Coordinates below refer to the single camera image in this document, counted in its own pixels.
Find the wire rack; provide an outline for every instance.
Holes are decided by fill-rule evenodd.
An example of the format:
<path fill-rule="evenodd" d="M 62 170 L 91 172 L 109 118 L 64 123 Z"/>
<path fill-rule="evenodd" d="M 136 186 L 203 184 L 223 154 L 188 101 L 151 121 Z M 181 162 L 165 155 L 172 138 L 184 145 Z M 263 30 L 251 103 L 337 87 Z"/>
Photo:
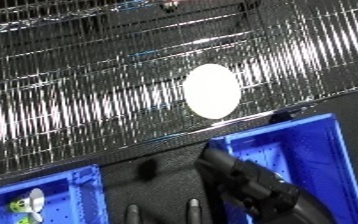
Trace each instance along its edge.
<path fill-rule="evenodd" d="M 182 91 L 205 63 L 242 89 L 223 123 L 358 90 L 358 1 L 176 3 L 1 0 L 0 175 L 213 125 Z"/>

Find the white object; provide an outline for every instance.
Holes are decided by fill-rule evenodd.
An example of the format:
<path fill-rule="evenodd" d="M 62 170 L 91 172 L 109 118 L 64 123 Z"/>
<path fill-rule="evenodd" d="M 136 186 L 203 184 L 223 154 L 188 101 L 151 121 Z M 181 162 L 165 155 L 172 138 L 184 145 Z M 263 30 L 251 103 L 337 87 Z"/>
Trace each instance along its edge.
<path fill-rule="evenodd" d="M 19 198 L 11 201 L 9 207 L 13 212 L 19 213 L 37 213 L 40 212 L 45 204 L 44 192 L 39 188 L 21 195 Z"/>
<path fill-rule="evenodd" d="M 34 223 L 41 223 L 44 221 L 44 219 L 42 218 L 41 214 L 39 213 L 31 213 L 32 219 L 35 221 Z"/>
<path fill-rule="evenodd" d="M 217 64 L 197 67 L 183 83 L 189 107 L 208 119 L 221 119 L 232 113 L 240 103 L 241 89 L 235 74 Z"/>
<path fill-rule="evenodd" d="M 30 193 L 32 212 L 40 212 L 45 205 L 44 192 L 39 188 L 34 188 Z"/>

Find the blue tray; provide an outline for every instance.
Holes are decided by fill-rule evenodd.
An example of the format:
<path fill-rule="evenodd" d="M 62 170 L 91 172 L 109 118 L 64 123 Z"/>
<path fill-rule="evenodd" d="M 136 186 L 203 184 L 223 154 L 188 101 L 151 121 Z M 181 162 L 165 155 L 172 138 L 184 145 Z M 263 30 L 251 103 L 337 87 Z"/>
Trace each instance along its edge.
<path fill-rule="evenodd" d="M 334 115 L 218 137 L 210 146 L 254 161 L 305 188 L 328 206 L 338 224 L 358 224 L 358 185 Z M 231 224 L 250 222 L 237 208 L 226 205 L 226 213 Z"/>
<path fill-rule="evenodd" d="M 45 194 L 43 224 L 108 224 L 97 166 L 87 166 L 0 188 L 0 224 L 14 224 L 23 214 L 12 213 L 8 203 L 40 188 Z"/>

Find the black surface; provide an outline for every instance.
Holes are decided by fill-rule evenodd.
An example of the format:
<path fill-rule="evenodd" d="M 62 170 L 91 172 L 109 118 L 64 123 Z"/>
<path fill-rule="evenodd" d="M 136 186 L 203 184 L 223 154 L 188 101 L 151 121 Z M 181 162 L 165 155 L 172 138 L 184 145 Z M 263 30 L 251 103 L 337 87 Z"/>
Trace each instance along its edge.
<path fill-rule="evenodd" d="M 322 103 L 297 118 L 324 113 L 337 115 L 358 179 L 358 93 Z M 205 142 L 184 145 L 173 151 L 102 167 L 112 223 L 123 223 L 125 208 L 137 204 L 142 208 L 145 224 L 182 224 L 186 220 L 186 203 L 191 198 L 201 201 L 204 223 L 225 223 L 218 195 L 205 192 L 193 167 L 204 146 Z"/>

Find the ping pong ball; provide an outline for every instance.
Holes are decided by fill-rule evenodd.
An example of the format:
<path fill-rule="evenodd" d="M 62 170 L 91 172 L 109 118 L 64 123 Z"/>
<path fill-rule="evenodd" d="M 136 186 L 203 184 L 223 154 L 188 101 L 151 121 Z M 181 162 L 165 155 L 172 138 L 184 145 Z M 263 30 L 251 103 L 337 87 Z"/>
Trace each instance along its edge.
<path fill-rule="evenodd" d="M 190 72 L 183 83 L 190 109 L 207 119 L 221 119 L 240 103 L 241 89 L 236 75 L 226 67 L 205 64 Z"/>

